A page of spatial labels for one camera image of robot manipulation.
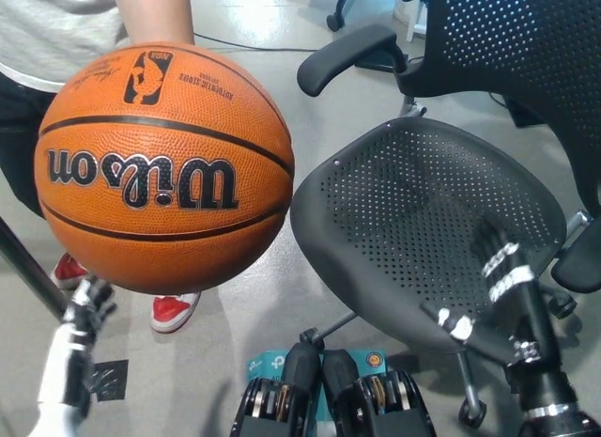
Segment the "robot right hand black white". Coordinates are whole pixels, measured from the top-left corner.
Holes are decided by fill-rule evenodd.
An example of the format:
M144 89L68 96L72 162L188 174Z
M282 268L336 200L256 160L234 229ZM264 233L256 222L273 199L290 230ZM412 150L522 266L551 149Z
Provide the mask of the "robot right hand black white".
M491 317L472 318L432 301L421 310L456 343L502 367L550 359L548 316L523 245L499 220L485 217L473 231L471 251L481 264Z

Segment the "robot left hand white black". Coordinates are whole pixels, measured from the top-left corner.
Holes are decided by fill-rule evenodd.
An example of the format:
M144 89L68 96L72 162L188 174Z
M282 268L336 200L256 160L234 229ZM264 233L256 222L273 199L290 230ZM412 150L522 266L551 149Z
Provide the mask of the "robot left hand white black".
M40 404L63 404L87 414L92 352L104 322L116 310L113 296L111 284L97 276L81 280L54 332L40 383Z

